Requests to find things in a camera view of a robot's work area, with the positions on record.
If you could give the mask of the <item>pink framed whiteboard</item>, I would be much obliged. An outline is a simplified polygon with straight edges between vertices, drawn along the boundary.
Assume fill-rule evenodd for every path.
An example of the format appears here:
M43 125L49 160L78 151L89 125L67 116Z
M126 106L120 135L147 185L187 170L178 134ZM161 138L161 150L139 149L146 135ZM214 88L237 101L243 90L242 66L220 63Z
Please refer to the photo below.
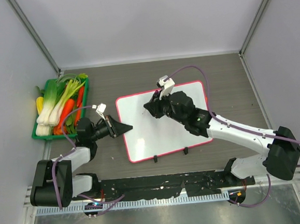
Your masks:
M119 97L116 100L119 120L133 126L123 135L128 159L137 163L210 143L213 139L194 136L184 126L166 116L154 118L144 108L154 90Z

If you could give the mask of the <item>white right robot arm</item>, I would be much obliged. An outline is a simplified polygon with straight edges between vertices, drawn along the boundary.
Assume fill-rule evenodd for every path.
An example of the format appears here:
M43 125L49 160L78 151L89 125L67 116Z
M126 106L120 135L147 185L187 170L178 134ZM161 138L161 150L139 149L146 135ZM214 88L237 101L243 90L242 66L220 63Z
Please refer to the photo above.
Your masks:
M155 91L144 108L152 117L167 116L182 124L195 136L226 140L256 152L246 158L231 158L226 164L223 179L230 186L257 175L270 174L281 180L293 178L300 157L300 146L294 143L292 131L280 126L277 130L237 124L226 118L200 109L185 92L160 97Z

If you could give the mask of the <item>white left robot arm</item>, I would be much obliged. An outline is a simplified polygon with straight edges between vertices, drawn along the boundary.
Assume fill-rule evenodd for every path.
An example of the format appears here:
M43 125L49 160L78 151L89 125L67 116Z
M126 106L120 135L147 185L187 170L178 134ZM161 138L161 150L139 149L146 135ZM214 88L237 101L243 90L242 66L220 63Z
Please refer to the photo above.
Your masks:
M58 158L38 162L30 193L31 205L64 208L83 195L97 198L101 192L97 175L73 175L73 172L93 160L98 148L96 141L107 136L117 138L132 129L132 125L118 122L110 115L97 124L87 117L81 118L77 122L75 148Z

